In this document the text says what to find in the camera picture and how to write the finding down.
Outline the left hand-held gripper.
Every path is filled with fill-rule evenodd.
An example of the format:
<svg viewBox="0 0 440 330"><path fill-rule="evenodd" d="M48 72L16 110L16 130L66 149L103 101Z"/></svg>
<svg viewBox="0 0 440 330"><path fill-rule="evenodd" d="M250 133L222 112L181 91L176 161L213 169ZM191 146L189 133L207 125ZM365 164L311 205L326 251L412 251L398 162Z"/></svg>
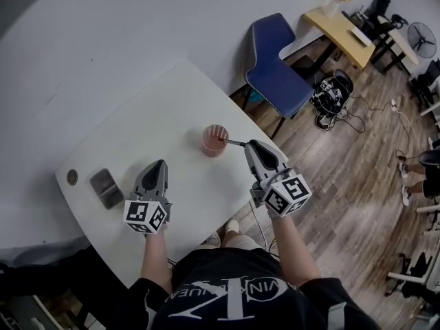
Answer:
<svg viewBox="0 0 440 330"><path fill-rule="evenodd" d="M137 177L124 203L123 222L134 232L157 234L170 221L172 203L166 198L168 166L163 159L149 164Z"/></svg>

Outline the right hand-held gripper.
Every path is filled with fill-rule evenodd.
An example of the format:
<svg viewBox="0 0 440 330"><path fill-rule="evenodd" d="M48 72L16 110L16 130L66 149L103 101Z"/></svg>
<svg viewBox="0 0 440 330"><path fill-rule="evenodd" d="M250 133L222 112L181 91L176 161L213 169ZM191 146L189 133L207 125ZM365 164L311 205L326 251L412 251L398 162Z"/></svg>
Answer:
<svg viewBox="0 0 440 330"><path fill-rule="evenodd" d="M259 140L244 146L245 158L256 181L250 194L255 206L266 206L270 219L299 210L312 196L304 177L288 166L283 154Z"/></svg>

